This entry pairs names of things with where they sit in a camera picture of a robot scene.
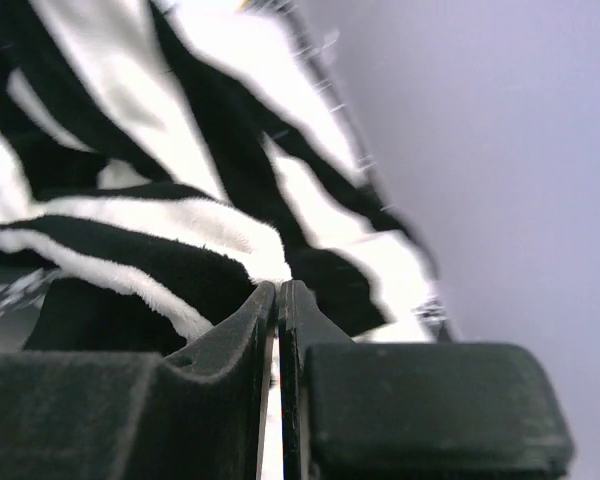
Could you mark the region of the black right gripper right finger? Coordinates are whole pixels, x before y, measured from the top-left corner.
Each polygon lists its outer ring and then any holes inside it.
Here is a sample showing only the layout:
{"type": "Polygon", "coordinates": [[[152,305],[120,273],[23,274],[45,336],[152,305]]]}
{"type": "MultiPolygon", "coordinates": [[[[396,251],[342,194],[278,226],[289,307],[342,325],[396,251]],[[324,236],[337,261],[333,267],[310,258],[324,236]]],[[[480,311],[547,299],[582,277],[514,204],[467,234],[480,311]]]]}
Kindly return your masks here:
{"type": "Polygon", "coordinates": [[[575,455],[539,361],[503,343],[357,343],[279,293],[288,479],[561,479],[575,455]]]}

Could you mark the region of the black white striped pillowcase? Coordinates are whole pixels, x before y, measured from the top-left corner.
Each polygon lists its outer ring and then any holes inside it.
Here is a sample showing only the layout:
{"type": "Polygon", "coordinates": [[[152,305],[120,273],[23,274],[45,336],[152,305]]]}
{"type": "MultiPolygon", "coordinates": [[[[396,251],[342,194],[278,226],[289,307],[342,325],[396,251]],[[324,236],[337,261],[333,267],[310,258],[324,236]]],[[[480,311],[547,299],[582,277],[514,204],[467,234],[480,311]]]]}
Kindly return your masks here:
{"type": "Polygon", "coordinates": [[[171,353],[264,282],[430,342],[430,255],[288,36],[172,1],[0,1],[0,265],[56,273],[28,350],[171,353]]]}

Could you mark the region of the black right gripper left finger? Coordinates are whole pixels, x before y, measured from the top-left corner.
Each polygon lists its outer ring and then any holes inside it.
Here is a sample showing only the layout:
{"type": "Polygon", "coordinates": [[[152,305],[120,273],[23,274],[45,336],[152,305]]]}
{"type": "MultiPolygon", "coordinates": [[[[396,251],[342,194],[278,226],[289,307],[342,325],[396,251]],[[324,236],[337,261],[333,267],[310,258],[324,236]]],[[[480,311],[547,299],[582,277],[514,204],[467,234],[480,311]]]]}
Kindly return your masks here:
{"type": "Polygon", "coordinates": [[[0,353],[0,479],[256,479],[275,289],[163,357],[0,353]]]}

